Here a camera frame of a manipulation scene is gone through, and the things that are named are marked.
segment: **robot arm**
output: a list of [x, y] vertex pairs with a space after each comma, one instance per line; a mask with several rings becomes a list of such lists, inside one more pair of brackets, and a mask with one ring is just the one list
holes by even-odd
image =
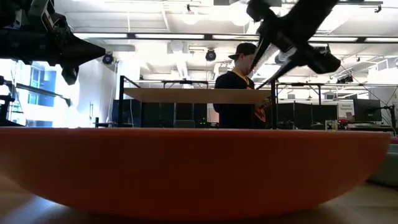
[[274, 82], [297, 66], [308, 65], [318, 74], [335, 72], [340, 67], [341, 62], [330, 52], [315, 49], [308, 44], [308, 40], [316, 33], [338, 0], [300, 0], [283, 17], [277, 17], [268, 3], [268, 0], [250, 0], [248, 3], [246, 12], [249, 16], [255, 22], [263, 20], [257, 30], [260, 40], [252, 67], [260, 61], [270, 44], [291, 56], [264, 85]]
[[72, 85], [78, 67], [105, 55], [105, 49], [75, 37], [54, 0], [1, 0], [0, 58], [44, 61], [61, 65], [62, 76]]

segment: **orange bowl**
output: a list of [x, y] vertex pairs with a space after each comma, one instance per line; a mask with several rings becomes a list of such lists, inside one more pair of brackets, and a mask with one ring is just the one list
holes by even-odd
[[382, 162], [384, 133], [2, 128], [1, 172], [73, 208], [225, 220], [312, 208]]

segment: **lanyard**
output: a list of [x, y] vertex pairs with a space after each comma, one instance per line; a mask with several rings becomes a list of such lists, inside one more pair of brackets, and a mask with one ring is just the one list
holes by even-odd
[[232, 70], [232, 72], [237, 74], [237, 76], [241, 77], [248, 85], [250, 85], [249, 79], [247, 77], [243, 76], [240, 72], [236, 71], [235, 69]]

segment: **man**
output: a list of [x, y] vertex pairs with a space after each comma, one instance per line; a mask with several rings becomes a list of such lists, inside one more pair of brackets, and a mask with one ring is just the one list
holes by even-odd
[[[236, 53], [230, 55], [235, 67], [231, 72], [221, 75], [216, 80], [215, 88], [253, 90], [254, 82], [248, 77], [256, 52], [256, 46], [242, 43], [236, 47]], [[220, 115], [221, 128], [259, 129], [265, 128], [265, 112], [255, 105], [214, 104]]]

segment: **black baseball cap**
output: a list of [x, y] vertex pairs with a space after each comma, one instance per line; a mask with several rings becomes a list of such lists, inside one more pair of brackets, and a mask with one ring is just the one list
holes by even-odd
[[257, 47], [252, 43], [240, 43], [236, 47], [236, 53], [233, 55], [230, 55], [228, 57], [232, 60], [236, 60], [239, 58], [240, 54], [251, 55], [251, 54], [256, 53], [256, 49], [257, 49]]

